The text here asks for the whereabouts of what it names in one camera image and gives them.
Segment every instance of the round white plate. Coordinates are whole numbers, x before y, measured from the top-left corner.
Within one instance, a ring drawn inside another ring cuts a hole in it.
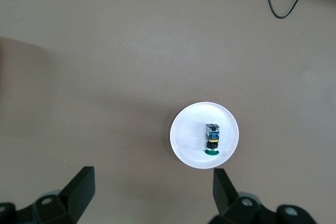
[[[219,126],[219,154],[207,155],[206,124]],[[239,138],[238,125],[233,115],[213,102],[189,105],[175,118],[170,129],[170,143],[176,156],[188,166],[208,169],[227,161],[235,151]]]

